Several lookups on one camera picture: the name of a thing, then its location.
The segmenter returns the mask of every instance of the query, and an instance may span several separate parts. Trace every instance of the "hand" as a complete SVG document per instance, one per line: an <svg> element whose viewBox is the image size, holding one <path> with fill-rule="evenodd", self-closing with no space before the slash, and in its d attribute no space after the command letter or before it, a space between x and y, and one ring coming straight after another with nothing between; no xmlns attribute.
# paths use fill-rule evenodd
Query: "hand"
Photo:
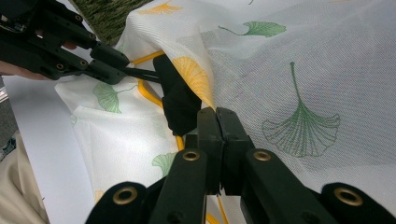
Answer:
<svg viewBox="0 0 396 224"><path fill-rule="evenodd" d="M5 63L0 61L0 75L1 76L13 76L17 75L20 77L27 77L30 79L35 79L35 80L50 80L47 77L44 77L38 73L33 73L27 69L15 66L10 63Z"/></svg>

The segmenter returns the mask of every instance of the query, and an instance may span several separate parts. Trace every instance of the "brass grommet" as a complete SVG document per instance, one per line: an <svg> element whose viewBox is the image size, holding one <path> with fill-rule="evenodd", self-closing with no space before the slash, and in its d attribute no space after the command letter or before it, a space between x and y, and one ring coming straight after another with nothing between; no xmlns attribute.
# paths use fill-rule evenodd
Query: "brass grommet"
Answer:
<svg viewBox="0 0 396 224"><path fill-rule="evenodd" d="M56 68L58 68L58 70L64 70L64 65L61 63L57 63Z"/></svg>
<svg viewBox="0 0 396 224"><path fill-rule="evenodd" d="M199 153L194 151L188 151L183 154L183 159L186 161L196 161L200 158Z"/></svg>
<svg viewBox="0 0 396 224"><path fill-rule="evenodd" d="M113 202L119 205L124 205L133 202L137 197L137 190L134 187L124 187L119 189L113 195Z"/></svg>
<svg viewBox="0 0 396 224"><path fill-rule="evenodd" d="M363 204L363 199L359 194L355 191L346 189L346 188L338 188L334 190L335 197L343 203L349 204L351 206L361 206Z"/></svg>
<svg viewBox="0 0 396 224"><path fill-rule="evenodd" d="M271 160L271 155L268 154L267 152L263 152L263 151L256 151L253 154L254 158L256 158L259 161L269 161Z"/></svg>

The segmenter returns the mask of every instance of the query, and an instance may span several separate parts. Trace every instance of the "yellow ginkgo leaf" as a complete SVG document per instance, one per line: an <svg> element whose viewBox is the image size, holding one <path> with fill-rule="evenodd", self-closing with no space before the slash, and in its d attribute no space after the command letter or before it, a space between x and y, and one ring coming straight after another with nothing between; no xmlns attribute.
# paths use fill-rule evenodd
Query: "yellow ginkgo leaf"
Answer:
<svg viewBox="0 0 396 224"><path fill-rule="evenodd" d="M175 11L181 10L183 7L172 7L168 5L169 2L166 2L157 7L153 7L146 10L138 10L137 13L140 15L143 14L172 14Z"/></svg>
<svg viewBox="0 0 396 224"><path fill-rule="evenodd" d="M172 64L191 90L207 105L215 108L206 71L195 60L185 56L175 58Z"/></svg>

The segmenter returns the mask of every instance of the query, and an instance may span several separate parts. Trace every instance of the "yellow cord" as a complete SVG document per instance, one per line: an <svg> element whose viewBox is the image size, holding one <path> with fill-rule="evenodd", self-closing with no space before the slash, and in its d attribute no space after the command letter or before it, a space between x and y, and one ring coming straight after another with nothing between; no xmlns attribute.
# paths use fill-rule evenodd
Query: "yellow cord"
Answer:
<svg viewBox="0 0 396 224"><path fill-rule="evenodd" d="M146 62L148 60L151 60L151 59L153 59L155 57L161 56L163 54L165 54L165 52L163 52L163 50L160 50L160 51L154 52L152 54L149 54L148 56L145 56L143 58L139 58L139 59L136 59L134 61L131 61L131 63L134 63L134 65L137 65L137 64Z"/></svg>
<svg viewBox="0 0 396 224"><path fill-rule="evenodd" d="M221 216L223 218L224 224L228 224L228 219L227 219L227 216L225 215L224 208L222 206L221 198L219 195L218 195L218 203L219 203L220 212L221 212Z"/></svg>
<svg viewBox="0 0 396 224"><path fill-rule="evenodd" d="M148 61L150 59L153 59L155 57L158 57L160 55L163 55L164 52L158 51L155 53L152 53L146 57L143 57L141 59L137 59L135 61L132 61L132 63L134 63L135 65L139 64L139 63L143 63L145 61ZM145 87L144 85L144 81L142 79L138 79L137 80L137 89L139 90L140 94L143 95L143 97L145 97L146 99L148 99L149 101L151 101L152 103L158 105L160 108L163 108L163 102L158 99L157 97L155 97L154 95L152 95ZM177 141L177 148L179 151L184 149L184 141L183 138L180 136L176 136L176 141ZM225 217L224 211L222 210L222 206L220 206L220 211L221 211L221 215L223 216L223 219L225 218L225 220L227 220L227 217ZM206 220L210 223L210 224L219 224L219 222L209 213L206 213Z"/></svg>

